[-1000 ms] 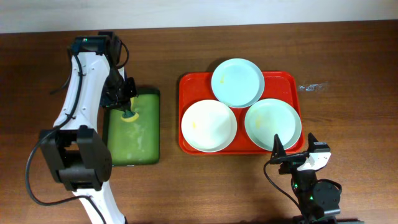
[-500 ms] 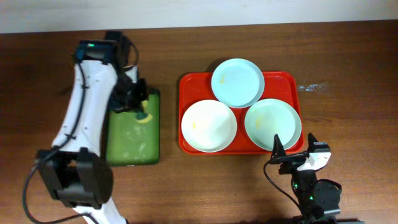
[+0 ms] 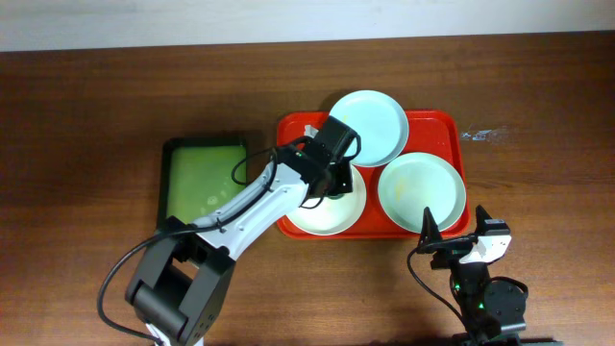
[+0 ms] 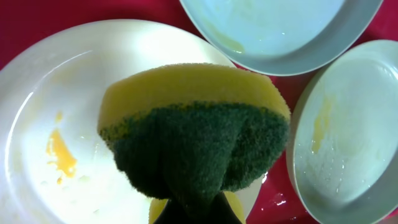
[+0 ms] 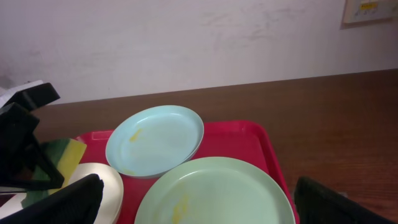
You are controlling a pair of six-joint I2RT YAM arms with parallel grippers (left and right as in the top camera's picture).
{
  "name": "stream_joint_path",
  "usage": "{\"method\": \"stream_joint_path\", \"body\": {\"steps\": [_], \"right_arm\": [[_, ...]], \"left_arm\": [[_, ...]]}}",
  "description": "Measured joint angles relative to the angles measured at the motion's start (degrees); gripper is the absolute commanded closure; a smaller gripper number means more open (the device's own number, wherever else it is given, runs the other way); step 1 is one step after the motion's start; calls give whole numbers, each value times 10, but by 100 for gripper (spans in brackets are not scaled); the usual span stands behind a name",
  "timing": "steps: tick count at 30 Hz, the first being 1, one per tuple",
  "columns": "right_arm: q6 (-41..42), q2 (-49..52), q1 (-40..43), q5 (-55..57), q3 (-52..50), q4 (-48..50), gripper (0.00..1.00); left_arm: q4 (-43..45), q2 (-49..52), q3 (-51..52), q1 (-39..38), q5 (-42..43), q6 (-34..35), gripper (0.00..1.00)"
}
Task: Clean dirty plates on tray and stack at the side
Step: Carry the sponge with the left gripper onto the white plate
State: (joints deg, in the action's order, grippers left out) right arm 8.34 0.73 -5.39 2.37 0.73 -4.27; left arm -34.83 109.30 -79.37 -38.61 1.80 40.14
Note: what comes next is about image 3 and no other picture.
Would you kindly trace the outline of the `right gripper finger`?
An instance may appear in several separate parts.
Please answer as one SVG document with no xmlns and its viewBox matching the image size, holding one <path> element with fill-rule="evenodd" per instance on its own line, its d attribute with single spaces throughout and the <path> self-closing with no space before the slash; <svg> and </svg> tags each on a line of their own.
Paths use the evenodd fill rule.
<svg viewBox="0 0 615 346">
<path fill-rule="evenodd" d="M 417 243 L 418 254 L 432 254 L 442 247 L 442 235 L 438 229 L 431 210 L 425 207 L 423 211 L 423 224 Z"/>
<path fill-rule="evenodd" d="M 486 233 L 490 230 L 490 225 L 487 221 L 491 219 L 491 216 L 482 205 L 477 205 L 476 207 L 476 219 L 477 226 L 475 229 L 475 234 L 486 235 Z"/>
</svg>

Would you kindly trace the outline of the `pale blue top plate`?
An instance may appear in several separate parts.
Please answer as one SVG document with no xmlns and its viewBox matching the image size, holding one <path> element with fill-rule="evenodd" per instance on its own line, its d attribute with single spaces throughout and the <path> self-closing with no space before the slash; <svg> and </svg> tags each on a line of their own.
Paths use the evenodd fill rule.
<svg viewBox="0 0 615 346">
<path fill-rule="evenodd" d="M 395 159 L 406 146 L 409 123 L 403 108 L 390 96 L 375 90 L 359 90 L 343 96 L 330 116 L 352 128 L 361 149 L 351 163 L 377 167 Z"/>
</svg>

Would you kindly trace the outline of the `pale green plate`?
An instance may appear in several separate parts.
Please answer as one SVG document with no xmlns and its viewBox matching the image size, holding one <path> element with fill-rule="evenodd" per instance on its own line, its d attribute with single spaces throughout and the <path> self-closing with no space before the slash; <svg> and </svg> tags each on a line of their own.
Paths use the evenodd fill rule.
<svg viewBox="0 0 615 346">
<path fill-rule="evenodd" d="M 414 234 L 421 232 L 424 209 L 443 232 L 461 219 L 467 202 L 460 173 L 436 155 L 419 152 L 403 154 L 384 168 L 378 196 L 388 218 Z"/>
</svg>

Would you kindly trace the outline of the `white plate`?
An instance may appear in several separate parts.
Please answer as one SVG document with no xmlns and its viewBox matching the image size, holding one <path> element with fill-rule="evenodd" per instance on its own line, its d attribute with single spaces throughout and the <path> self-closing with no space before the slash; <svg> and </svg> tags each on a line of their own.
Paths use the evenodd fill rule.
<svg viewBox="0 0 615 346">
<path fill-rule="evenodd" d="M 286 217 L 301 231 L 319 236 L 340 234 L 351 228 L 360 218 L 366 205 L 366 185 L 359 171 L 351 166 L 352 191 L 341 197 L 326 197 L 319 201 L 308 199 L 309 209 L 299 208 Z"/>
</svg>

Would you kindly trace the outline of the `yellow and green sponge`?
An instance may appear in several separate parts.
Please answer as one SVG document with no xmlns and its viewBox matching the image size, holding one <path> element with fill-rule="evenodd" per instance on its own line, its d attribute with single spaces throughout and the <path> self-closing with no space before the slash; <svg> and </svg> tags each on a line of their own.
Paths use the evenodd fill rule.
<svg viewBox="0 0 615 346">
<path fill-rule="evenodd" d="M 345 196 L 345 193 L 338 193 L 335 195 L 330 195 L 327 198 L 331 199 L 331 200 L 339 200 L 341 198 L 343 198 Z"/>
</svg>

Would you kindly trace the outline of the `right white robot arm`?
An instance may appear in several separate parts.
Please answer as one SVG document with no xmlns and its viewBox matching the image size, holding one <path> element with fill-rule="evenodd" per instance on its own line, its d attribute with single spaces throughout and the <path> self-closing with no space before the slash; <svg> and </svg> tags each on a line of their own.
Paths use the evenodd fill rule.
<svg viewBox="0 0 615 346">
<path fill-rule="evenodd" d="M 424 209 L 422 231 L 412 254 L 430 254 L 430 268 L 451 272 L 451 304 L 427 288 L 449 308 L 465 332 L 452 337 L 454 345 L 519 345 L 528 287 L 508 277 L 492 277 L 488 266 L 500 260 L 510 242 L 511 230 L 502 219 L 476 207 L 477 227 L 467 235 L 444 238 L 431 211 Z"/>
</svg>

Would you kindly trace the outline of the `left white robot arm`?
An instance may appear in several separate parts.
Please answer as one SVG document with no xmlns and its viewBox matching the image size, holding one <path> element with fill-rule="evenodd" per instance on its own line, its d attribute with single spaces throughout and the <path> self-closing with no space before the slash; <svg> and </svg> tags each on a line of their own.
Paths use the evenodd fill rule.
<svg viewBox="0 0 615 346">
<path fill-rule="evenodd" d="M 310 198 L 349 193 L 348 151 L 361 139 L 329 117 L 315 136 L 270 149 L 270 161 L 229 203 L 188 224 L 171 216 L 140 245 L 125 298 L 158 345 L 197 345 L 219 315 L 239 256 Z"/>
</svg>

